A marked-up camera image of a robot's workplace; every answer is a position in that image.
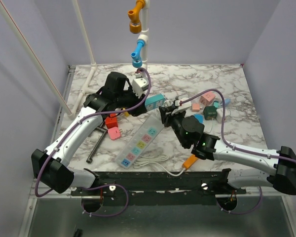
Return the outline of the teal USB power strip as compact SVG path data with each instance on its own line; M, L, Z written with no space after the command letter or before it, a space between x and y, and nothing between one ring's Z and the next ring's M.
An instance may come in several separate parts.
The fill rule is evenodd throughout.
M145 101L145 108L147 111L154 110L160 106L162 106L165 102L166 98L162 94L157 94L152 97L149 97Z

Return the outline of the salmon plug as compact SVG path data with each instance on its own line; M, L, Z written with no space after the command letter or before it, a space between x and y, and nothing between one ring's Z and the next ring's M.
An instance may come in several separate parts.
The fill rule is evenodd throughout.
M192 110L193 112L199 112L200 109L201 109L201 106L200 106L199 104L197 104L197 103L192 103L191 110Z

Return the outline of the red cube socket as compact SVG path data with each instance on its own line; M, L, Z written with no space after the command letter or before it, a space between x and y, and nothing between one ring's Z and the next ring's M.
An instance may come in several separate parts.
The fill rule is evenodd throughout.
M117 122L117 117L107 117L105 119L105 125L107 127L107 129L111 129L113 127L118 127L118 122Z

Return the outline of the light blue plug adapter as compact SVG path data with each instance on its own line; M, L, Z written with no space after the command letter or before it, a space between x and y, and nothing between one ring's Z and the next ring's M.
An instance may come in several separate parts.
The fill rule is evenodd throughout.
M204 117L201 114L194 114L193 115L200 123L204 122Z

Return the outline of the pink plug adapter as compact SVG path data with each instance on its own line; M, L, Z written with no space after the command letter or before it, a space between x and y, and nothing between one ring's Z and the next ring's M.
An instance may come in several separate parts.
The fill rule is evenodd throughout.
M121 133L118 127L109 128L108 135L111 140L116 140L121 137Z

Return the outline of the pink cube socket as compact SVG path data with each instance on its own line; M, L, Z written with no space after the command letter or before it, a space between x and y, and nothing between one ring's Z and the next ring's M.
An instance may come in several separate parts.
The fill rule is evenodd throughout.
M215 98L215 94L211 91L208 91L200 96L199 102L204 106L209 106L213 103Z

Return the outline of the dark green tiger cube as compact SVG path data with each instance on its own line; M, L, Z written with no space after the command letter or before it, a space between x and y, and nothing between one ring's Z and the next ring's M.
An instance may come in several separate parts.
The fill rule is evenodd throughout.
M203 110L205 120L212 120L217 118L217 108L215 106L206 106Z

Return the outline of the white long power strip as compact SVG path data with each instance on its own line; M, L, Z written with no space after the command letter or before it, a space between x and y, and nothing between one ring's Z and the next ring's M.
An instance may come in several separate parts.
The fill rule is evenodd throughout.
M122 168L130 168L163 128L164 125L161 119L155 115L150 115L140 126L132 139L117 155L115 162Z

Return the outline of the orange power strip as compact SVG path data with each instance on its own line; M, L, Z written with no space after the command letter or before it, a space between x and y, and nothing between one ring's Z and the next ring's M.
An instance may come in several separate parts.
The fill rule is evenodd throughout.
M195 155L191 155L183 164L182 167L184 170L188 170L192 165L195 164L195 162L198 160L198 158Z

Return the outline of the teal cube plug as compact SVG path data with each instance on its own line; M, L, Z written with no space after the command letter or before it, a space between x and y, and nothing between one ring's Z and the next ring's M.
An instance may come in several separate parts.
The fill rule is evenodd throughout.
M213 102L213 106L215 107L215 108L221 108L222 106L221 106L221 103L219 102L219 101L214 101Z

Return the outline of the small light blue plug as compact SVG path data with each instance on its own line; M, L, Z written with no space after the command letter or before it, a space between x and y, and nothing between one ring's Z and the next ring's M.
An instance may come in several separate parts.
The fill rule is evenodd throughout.
M231 100L228 99L228 98L226 98L226 99L224 100L224 104L225 104L225 106L228 106L228 105L230 104L230 102L231 102Z

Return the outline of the yellow cube socket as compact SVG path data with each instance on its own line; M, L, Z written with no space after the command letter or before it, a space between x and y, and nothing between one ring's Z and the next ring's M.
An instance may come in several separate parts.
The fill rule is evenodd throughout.
M125 117L129 117L129 116L130 116L130 114L129 114L128 112L123 112L122 114L123 114Z

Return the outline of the white tiger cube socket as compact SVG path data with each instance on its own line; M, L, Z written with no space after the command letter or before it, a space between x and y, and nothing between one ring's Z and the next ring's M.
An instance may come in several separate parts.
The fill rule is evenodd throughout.
M216 117L216 120L218 121L218 123L221 123L222 122L222 118L223 118L223 108L218 108L216 110L217 112L217 117ZM224 116L224 120L226 120L227 117L230 116L230 111L228 109L225 110L225 116Z

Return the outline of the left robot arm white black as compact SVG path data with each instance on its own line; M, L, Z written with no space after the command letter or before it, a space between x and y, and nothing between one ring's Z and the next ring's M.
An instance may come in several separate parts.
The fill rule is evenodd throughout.
M89 194L99 191L95 176L85 170L74 171L68 168L73 155L84 140L111 114L128 112L136 117L147 112L147 93L137 95L136 82L143 82L140 88L150 92L151 79L144 68L138 68L136 78L129 81L126 75L118 72L108 74L105 85L96 93L86 96L83 107L69 127L44 151L36 149L31 156L33 173L37 180L35 195L40 198L38 185L47 185L51 191L61 194L70 187L82 187Z

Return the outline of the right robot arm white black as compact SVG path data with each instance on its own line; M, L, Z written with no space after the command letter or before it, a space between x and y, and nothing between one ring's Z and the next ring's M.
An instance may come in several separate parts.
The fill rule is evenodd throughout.
M204 124L195 116L186 116L174 108L159 107L161 121L171 127L181 146L202 160L219 160L248 166L248 171L230 171L217 181L220 192L227 194L245 186L272 187L296 196L296 154L290 147L279 150L256 149L228 142L204 132Z

